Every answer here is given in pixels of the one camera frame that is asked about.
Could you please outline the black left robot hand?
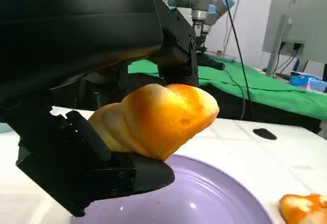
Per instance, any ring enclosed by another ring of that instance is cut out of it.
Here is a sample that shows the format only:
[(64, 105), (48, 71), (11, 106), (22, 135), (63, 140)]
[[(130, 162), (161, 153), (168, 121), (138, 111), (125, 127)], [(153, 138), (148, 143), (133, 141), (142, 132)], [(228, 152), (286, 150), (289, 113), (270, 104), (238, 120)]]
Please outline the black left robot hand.
[(1, 0), (1, 121), (20, 136), (16, 166), (73, 216), (175, 180), (162, 161), (111, 151), (78, 111), (51, 114), (53, 89), (89, 78), (103, 105), (105, 83), (141, 59), (166, 84), (199, 85), (195, 32), (163, 0)]

